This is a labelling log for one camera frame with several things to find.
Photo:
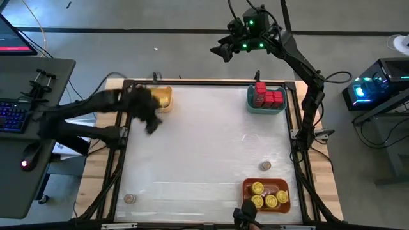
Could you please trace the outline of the yellow plastic bin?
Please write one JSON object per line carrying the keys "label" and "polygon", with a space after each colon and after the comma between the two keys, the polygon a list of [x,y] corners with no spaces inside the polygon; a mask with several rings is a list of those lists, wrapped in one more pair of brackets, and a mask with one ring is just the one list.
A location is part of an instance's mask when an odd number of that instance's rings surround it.
{"label": "yellow plastic bin", "polygon": [[173,89],[171,86],[149,87],[152,95],[159,100],[159,112],[170,112],[173,106]]}

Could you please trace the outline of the white round object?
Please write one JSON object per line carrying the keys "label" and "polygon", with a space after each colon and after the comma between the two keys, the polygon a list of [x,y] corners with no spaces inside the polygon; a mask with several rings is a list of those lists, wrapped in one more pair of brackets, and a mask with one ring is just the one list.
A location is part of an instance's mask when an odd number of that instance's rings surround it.
{"label": "white round object", "polygon": [[409,34],[404,36],[394,34],[387,38],[386,46],[390,50],[409,56]]}

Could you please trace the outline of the orange plastic bin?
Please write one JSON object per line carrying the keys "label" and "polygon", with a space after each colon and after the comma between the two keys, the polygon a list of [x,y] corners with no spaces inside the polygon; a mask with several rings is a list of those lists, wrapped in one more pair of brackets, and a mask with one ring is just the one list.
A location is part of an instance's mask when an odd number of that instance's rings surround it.
{"label": "orange plastic bin", "polygon": [[[279,190],[287,190],[289,195],[289,186],[285,180],[279,178],[247,178],[242,183],[242,201],[251,199],[253,196],[251,194],[250,186],[254,182],[261,182],[264,185],[264,192],[261,194],[261,197],[264,197],[268,194],[272,194],[275,196],[277,191]],[[267,208],[265,204],[262,208],[257,209],[258,211],[264,213],[288,213],[291,209],[291,201],[289,198],[289,202],[285,204],[278,203],[276,208]]]}

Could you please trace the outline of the white box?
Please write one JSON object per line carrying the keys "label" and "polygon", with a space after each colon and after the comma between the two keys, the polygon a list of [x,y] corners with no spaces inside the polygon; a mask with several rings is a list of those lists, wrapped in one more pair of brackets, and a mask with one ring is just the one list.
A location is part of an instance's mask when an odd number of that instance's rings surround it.
{"label": "white box", "polygon": [[58,133],[52,153],[62,155],[63,157],[86,156],[89,152],[90,144],[90,137],[70,133]]}

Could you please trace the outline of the backlit black keyboard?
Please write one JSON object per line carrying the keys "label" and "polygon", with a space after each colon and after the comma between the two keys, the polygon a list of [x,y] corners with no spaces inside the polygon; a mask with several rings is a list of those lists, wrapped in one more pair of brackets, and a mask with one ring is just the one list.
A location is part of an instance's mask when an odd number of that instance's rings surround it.
{"label": "backlit black keyboard", "polygon": [[24,133],[30,112],[28,100],[0,98],[0,132]]}

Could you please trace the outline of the grey frame bracket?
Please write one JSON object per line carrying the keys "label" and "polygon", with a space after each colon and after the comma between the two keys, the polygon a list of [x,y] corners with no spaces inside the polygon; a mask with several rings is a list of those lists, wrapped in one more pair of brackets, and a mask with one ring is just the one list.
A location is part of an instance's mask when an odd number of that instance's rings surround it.
{"label": "grey frame bracket", "polygon": [[[333,129],[316,129],[314,130],[314,135],[313,139],[323,139],[327,140],[330,135],[332,135],[335,132]],[[296,139],[296,136],[298,134],[298,129],[291,129],[290,130],[290,135],[292,139]]]}

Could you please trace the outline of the dark equipment stand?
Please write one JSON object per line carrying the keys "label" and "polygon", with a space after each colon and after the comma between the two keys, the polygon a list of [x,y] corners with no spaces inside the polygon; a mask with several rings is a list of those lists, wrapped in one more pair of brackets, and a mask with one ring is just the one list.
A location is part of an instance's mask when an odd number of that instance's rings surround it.
{"label": "dark equipment stand", "polygon": [[391,176],[378,179],[377,186],[409,183],[409,89],[381,103],[352,121],[361,142],[387,156]]}

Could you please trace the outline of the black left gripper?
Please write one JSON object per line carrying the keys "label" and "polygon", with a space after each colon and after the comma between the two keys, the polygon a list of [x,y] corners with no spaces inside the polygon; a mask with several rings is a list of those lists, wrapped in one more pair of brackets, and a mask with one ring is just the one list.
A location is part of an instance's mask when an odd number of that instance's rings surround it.
{"label": "black left gripper", "polygon": [[127,112],[134,118],[139,118],[141,121],[152,121],[146,123],[147,134],[152,134],[162,124],[162,120],[156,115],[159,101],[152,95],[150,89],[142,86],[133,87],[128,92],[127,103]]}

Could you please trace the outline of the black lit computer tower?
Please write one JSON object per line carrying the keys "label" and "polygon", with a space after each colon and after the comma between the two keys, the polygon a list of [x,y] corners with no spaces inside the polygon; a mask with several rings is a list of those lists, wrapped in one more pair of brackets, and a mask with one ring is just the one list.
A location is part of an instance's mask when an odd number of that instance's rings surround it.
{"label": "black lit computer tower", "polygon": [[380,58],[342,95],[349,111],[368,111],[409,88],[409,57]]}

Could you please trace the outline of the teal plastic bin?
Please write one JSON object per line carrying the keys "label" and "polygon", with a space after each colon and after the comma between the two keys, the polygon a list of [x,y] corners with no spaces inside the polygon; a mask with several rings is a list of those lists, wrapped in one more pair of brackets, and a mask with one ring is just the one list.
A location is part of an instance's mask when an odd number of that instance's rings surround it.
{"label": "teal plastic bin", "polygon": [[287,94],[284,90],[284,88],[282,87],[278,87],[276,90],[272,90],[270,89],[270,91],[278,91],[281,92],[283,94],[283,104],[278,107],[278,108],[269,108],[269,109],[265,109],[265,108],[255,108],[252,106],[252,101],[253,101],[253,94],[254,94],[254,86],[250,85],[247,88],[247,99],[246,99],[246,107],[247,107],[247,111],[249,113],[253,113],[253,114],[269,114],[269,115],[276,115],[281,113],[282,111],[285,111],[287,108]]}

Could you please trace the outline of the black computer mouse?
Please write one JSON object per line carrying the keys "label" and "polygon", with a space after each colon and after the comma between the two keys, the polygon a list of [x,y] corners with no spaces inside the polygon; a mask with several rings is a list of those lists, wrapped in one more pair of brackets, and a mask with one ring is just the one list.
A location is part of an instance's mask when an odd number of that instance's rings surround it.
{"label": "black computer mouse", "polygon": [[28,144],[22,153],[20,168],[23,171],[32,171],[37,165],[41,150],[42,145],[39,142]]}

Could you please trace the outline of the black clamp tool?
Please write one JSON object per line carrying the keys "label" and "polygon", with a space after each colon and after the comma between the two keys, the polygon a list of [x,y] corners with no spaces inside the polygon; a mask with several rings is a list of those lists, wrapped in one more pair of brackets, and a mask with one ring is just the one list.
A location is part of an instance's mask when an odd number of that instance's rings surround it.
{"label": "black clamp tool", "polygon": [[[31,86],[31,90],[28,93],[22,92],[22,94],[34,102],[38,103],[47,103],[48,100],[45,99],[43,96],[45,93],[50,93],[52,91],[52,88],[50,86],[52,80],[56,80],[57,76],[52,74],[52,73],[47,73],[45,70],[36,69],[36,72],[38,73],[37,76],[35,77],[34,80],[29,81],[29,85]],[[46,85],[41,85],[39,83],[40,77],[46,77],[48,79],[48,82]]]}

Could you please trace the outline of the black aluminium table frame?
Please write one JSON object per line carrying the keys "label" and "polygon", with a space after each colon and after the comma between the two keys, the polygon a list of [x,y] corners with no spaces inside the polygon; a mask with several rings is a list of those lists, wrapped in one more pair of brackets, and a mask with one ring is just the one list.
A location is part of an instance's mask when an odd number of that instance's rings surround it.
{"label": "black aluminium table frame", "polygon": [[[170,85],[170,86],[249,86],[253,80],[240,79],[125,79],[113,78],[107,80],[106,89],[122,89],[134,84],[142,85]],[[269,86],[282,86],[287,91],[286,120],[289,129],[300,128],[302,126],[302,113],[300,111],[301,101],[304,99],[306,86],[299,80],[268,80]],[[311,166],[310,154],[308,151],[296,149],[295,142],[291,141],[290,157],[295,167],[297,192],[301,202],[302,223],[304,225],[319,226],[327,229],[329,226],[340,223],[324,201],[316,192],[313,182],[313,168]],[[105,147],[94,148],[92,152],[101,155],[105,162],[103,169],[97,172],[84,171],[78,193],[79,199],[89,199],[86,201],[87,209],[82,215],[73,214],[72,222],[77,226],[96,224],[112,224],[118,202],[120,190],[120,179],[123,174],[125,163],[125,148],[109,150]]]}

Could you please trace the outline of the grey desk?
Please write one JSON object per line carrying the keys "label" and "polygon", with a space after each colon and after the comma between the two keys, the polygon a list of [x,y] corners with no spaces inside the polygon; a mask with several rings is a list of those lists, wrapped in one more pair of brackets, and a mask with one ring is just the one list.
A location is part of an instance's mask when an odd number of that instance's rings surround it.
{"label": "grey desk", "polygon": [[[65,91],[76,62],[72,59],[31,56],[0,56],[0,99],[16,99],[31,90],[29,81],[37,69],[57,76],[52,91],[44,95],[48,106],[57,105]],[[23,219],[37,194],[43,174],[55,145],[42,143],[36,167],[29,172],[20,168],[24,149],[39,140],[38,123],[29,122],[23,134],[0,132],[0,218]]]}

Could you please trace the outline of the computer monitor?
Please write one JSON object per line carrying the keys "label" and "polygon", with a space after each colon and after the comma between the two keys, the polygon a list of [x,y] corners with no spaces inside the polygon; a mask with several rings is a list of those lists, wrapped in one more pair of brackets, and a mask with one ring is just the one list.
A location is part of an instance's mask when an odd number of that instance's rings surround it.
{"label": "computer monitor", "polygon": [[0,14],[0,56],[36,56],[29,42]]}

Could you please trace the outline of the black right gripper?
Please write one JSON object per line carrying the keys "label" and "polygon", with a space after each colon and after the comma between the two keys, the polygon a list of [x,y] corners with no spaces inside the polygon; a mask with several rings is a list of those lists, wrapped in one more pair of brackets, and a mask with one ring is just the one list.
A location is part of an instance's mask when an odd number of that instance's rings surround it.
{"label": "black right gripper", "polygon": [[259,33],[242,32],[228,35],[219,40],[219,44],[223,45],[212,47],[210,52],[220,56],[224,62],[229,62],[233,57],[233,52],[271,49],[272,44],[268,39],[268,35],[266,31]]}

